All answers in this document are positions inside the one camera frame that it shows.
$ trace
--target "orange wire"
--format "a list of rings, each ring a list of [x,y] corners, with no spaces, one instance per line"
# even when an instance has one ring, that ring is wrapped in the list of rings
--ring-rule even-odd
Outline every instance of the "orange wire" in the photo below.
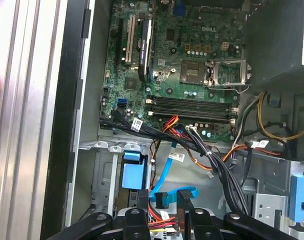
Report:
[[[277,152],[272,152],[272,151],[265,151],[263,149],[259,149],[259,148],[256,148],[255,150],[258,150],[262,153],[265,153],[265,154],[270,154],[270,155],[273,155],[273,156],[280,156],[281,153],[277,153]]]
[[[167,219],[167,220],[160,220],[160,221],[155,221],[155,222],[149,222],[148,225],[149,226],[155,226],[155,225],[159,225],[159,224],[163,224],[163,223],[167,223],[167,222],[170,222],[172,220],[176,219],[175,216]]]
[[[148,211],[149,213],[157,220],[157,221],[161,221],[162,219],[159,218],[153,211],[152,209],[150,208],[150,206],[148,206]]]

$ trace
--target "chip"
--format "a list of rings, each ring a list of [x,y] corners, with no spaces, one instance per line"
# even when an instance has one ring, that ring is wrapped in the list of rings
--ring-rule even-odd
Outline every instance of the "chip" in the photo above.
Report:
[[[126,77],[124,82],[126,90],[135,90],[137,88],[137,79],[133,77]]]
[[[189,51],[191,49],[191,44],[187,43],[185,44],[184,50]]]
[[[168,41],[174,41],[175,40],[175,30],[168,28],[166,30],[166,40]]]

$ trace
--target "pcie slot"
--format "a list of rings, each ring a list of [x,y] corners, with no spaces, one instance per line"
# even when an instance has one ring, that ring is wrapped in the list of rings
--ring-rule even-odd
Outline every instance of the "pcie slot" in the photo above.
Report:
[[[130,64],[132,61],[132,50],[133,50],[135,28],[136,28],[136,16],[131,15],[128,21],[127,45],[126,45],[126,55],[125,55],[125,63],[127,64]]]
[[[124,24],[124,20],[123,20],[123,18],[120,18],[118,20],[116,47],[115,47],[115,57],[114,57],[114,64],[115,64],[116,72],[118,72],[118,67],[119,67],[119,65],[121,63],[123,24]]]
[[[160,116],[160,117],[171,117],[173,115],[178,115],[181,118],[186,119],[195,119],[195,120],[213,120],[219,121],[222,123],[229,123],[230,116],[229,115],[221,115],[216,113],[210,112],[197,112],[197,111],[189,111],[189,110],[181,110],[181,109],[152,109],[153,116]]]

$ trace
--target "black cable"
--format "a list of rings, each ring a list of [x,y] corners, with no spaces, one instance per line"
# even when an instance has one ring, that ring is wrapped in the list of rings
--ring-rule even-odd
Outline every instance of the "black cable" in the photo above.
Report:
[[[246,162],[244,164],[244,170],[243,170],[243,180],[241,183],[241,188],[243,187],[244,183],[246,182],[248,175],[249,175],[249,171],[250,171],[250,167],[251,167],[251,162],[252,162],[252,153],[253,153],[253,148],[248,147],[247,148],[247,155],[246,155]]]
[[[237,178],[222,161],[222,159],[218,157],[218,155],[207,149],[200,136],[198,136],[194,131],[187,132],[195,141],[195,143],[202,149],[204,155],[209,159],[213,171],[218,173],[218,177],[223,185],[224,196],[230,209],[236,213],[244,213],[246,215],[249,215],[247,203]]]
[[[281,122],[267,122],[266,125],[264,125],[264,129],[267,129],[267,128],[270,128],[270,127],[273,127],[273,126],[279,126],[281,129],[284,128],[283,124]],[[243,137],[248,137],[248,136],[254,135],[256,133],[260,133],[259,128],[257,128],[256,130],[246,130],[246,131],[244,131]]]
[[[192,141],[190,141],[185,138],[180,138],[177,136],[164,133],[153,127],[148,126],[145,123],[141,125],[139,132],[135,132],[131,130],[130,126],[132,124],[126,121],[125,118],[121,116],[119,112],[112,111],[111,114],[114,116],[114,120],[118,121],[119,123],[115,123],[112,122],[111,120],[106,120],[106,119],[101,119],[100,123],[109,127],[120,129],[126,133],[138,137],[157,139],[161,141],[176,142],[182,145],[184,148],[189,148],[203,155],[206,155],[211,163],[213,170],[215,170],[218,173],[219,179],[223,184],[224,195],[226,195],[226,200],[230,208],[236,213],[245,213],[246,215],[249,214],[245,197],[243,195],[238,180],[233,175],[233,173],[229,170],[229,168],[225,165],[225,163],[221,160],[221,158],[218,155],[216,155],[214,152],[207,149],[200,136],[198,136],[197,134],[196,135],[190,134],[190,137],[192,139]]]
[[[148,206],[150,207],[151,211],[152,211],[155,215],[157,215],[160,219],[162,219],[161,214],[160,214],[157,210],[154,209],[154,207],[152,206],[150,200],[148,201]]]

